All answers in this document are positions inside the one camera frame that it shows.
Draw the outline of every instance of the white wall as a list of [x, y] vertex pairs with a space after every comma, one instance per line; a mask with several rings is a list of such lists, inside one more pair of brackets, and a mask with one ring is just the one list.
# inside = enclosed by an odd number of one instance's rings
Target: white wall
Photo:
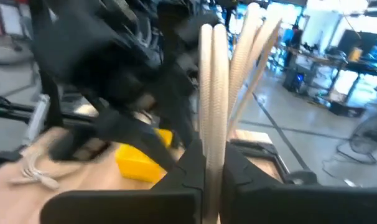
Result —
[[367, 9], [367, 0], [308, 0], [306, 8], [324, 11], [338, 11], [351, 14]]
[[318, 44], [320, 51], [323, 52], [328, 47], [341, 15], [337, 12], [316, 9], [306, 9], [304, 15], [310, 18], [302, 36], [302, 43], [307, 42], [310, 46]]

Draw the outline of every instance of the wooden table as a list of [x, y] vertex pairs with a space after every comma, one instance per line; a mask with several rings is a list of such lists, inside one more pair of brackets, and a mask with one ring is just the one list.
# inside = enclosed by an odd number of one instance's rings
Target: wooden table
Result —
[[[62, 136], [66, 130], [53, 128], [39, 140], [22, 151], [26, 156], [30, 152], [40, 148], [47, 148], [50, 143]], [[237, 130], [233, 138], [246, 139], [271, 143], [266, 133], [254, 133]], [[114, 151], [119, 144], [114, 143], [108, 152], [98, 161], [83, 165], [76, 173], [59, 180], [59, 190], [52, 191], [40, 184], [11, 185], [10, 179], [21, 177], [22, 160], [0, 167], [0, 224], [38, 224], [39, 213], [47, 200], [61, 192], [69, 190], [140, 190], [150, 189], [154, 183], [121, 177], [118, 166], [114, 160]], [[248, 158], [253, 164], [263, 171], [279, 179], [277, 170], [271, 161]], [[58, 164], [49, 158], [43, 158], [38, 162], [40, 170], [62, 169], [71, 166], [80, 166], [69, 162]]]

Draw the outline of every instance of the braided white cable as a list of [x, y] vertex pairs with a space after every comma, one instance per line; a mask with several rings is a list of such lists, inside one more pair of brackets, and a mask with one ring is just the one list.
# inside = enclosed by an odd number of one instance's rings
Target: braided white cable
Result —
[[225, 147], [228, 115], [229, 82], [228, 41], [226, 28], [218, 24], [213, 29], [212, 42], [212, 79], [207, 168], [205, 170], [205, 216], [204, 223], [216, 223], [219, 214], [221, 178], [225, 163]]
[[248, 89], [246, 90], [243, 99], [241, 100], [240, 104], [237, 107], [234, 118], [229, 120], [228, 137], [230, 137], [233, 134], [235, 126], [238, 120], [241, 118], [241, 114], [245, 109], [246, 103], [248, 102], [249, 99], [252, 98], [252, 92], [255, 90], [255, 87], [258, 84], [258, 81], [261, 78], [264, 69], [266, 68], [270, 51], [278, 36], [280, 25], [281, 25], [281, 16], [276, 15], [266, 20], [263, 26], [260, 28], [258, 34], [256, 35], [256, 39], [253, 43], [252, 50], [249, 56], [248, 64], [245, 68], [245, 74], [250, 73], [254, 62], [259, 58], [259, 55], [262, 52], [262, 49], [263, 49], [263, 55], [261, 57], [261, 60], [259, 61], [259, 65], [256, 68], [256, 72], [254, 74], [254, 77], [251, 83], [249, 84]]
[[40, 182], [51, 190], [57, 190], [60, 187], [60, 184], [56, 181], [56, 179], [73, 174], [74, 172], [81, 169], [81, 166], [74, 166], [69, 167], [69, 169], [66, 170], [55, 170], [52, 173], [40, 171], [36, 168], [35, 165], [41, 157], [46, 155], [45, 152], [45, 150], [40, 149], [34, 151], [32, 154], [25, 156], [23, 158], [23, 165], [21, 168], [23, 177], [11, 179], [9, 183], [13, 185], [21, 185]]
[[[209, 99], [211, 87], [211, 56], [212, 56], [212, 26], [205, 24], [201, 27], [200, 33], [200, 106], [198, 110], [199, 130], [201, 139], [209, 136]], [[202, 141], [204, 155], [208, 151], [206, 141]]]
[[[212, 38], [209, 38], [209, 26], [203, 26], [202, 29], [200, 37], [202, 57], [200, 69], [204, 69], [204, 71], [200, 71], [200, 133], [203, 145], [206, 146], [205, 155], [207, 158], [204, 223], [217, 222], [221, 178], [225, 161], [227, 121], [238, 91], [251, 70], [253, 62], [259, 57], [264, 45], [267, 43], [250, 89], [256, 86], [260, 74], [262, 74], [266, 66], [269, 52], [276, 39], [281, 22], [280, 17], [277, 16], [278, 19], [273, 18], [270, 22], [265, 22], [262, 29], [256, 33], [260, 25], [259, 19], [256, 19], [258, 9], [259, 6], [257, 4], [250, 4], [248, 7], [243, 32], [235, 49], [236, 52], [230, 69], [224, 26], [221, 24], [215, 26]], [[204, 60], [205, 58], [211, 58], [211, 67], [209, 67], [209, 60]], [[243, 108], [242, 104], [245, 104], [245, 102], [241, 102], [239, 114]]]
[[258, 4], [249, 4], [248, 11], [245, 15], [243, 30], [241, 31], [240, 39], [233, 53], [233, 58], [231, 59], [228, 94], [229, 117], [231, 116], [231, 111], [235, 104], [237, 94], [243, 86], [244, 80], [247, 76], [245, 73], [246, 64], [256, 34], [256, 23], [259, 17], [259, 9], [260, 7]]

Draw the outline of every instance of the table leg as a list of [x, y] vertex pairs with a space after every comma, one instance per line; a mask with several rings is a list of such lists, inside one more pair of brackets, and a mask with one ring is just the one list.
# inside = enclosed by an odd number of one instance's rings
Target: table leg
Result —
[[332, 82], [331, 82], [331, 85], [330, 85], [330, 88], [328, 88], [328, 93], [327, 93], [327, 97], [330, 97], [331, 95], [331, 92], [333, 90], [333, 88], [335, 87], [335, 84], [337, 83], [338, 79], [339, 79], [339, 76], [340, 76], [340, 72], [342, 71], [342, 68], [338, 68], [338, 73], [335, 75], [335, 77], [332, 79]]
[[351, 85], [351, 87], [349, 89], [349, 92], [348, 92], [347, 96], [345, 97], [345, 99], [343, 101], [344, 103], [348, 103], [349, 102], [350, 97], [352, 96], [353, 92], [355, 91], [356, 86], [357, 86], [357, 84], [358, 84], [359, 81], [360, 81], [360, 74], [357, 74], [356, 80]]

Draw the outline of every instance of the person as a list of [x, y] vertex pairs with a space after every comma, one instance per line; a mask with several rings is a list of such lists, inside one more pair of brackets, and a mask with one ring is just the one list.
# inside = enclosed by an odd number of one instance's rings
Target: person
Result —
[[[286, 45], [287, 47], [291, 47], [293, 49], [299, 49], [300, 42], [302, 40], [303, 31], [299, 29], [299, 26], [297, 24], [292, 26], [292, 30], [294, 31], [294, 35], [292, 36], [290, 41], [286, 42]], [[284, 70], [286, 70], [287, 67], [289, 67], [292, 56], [293, 56], [292, 52], [288, 51], [285, 62], [284, 62]]]

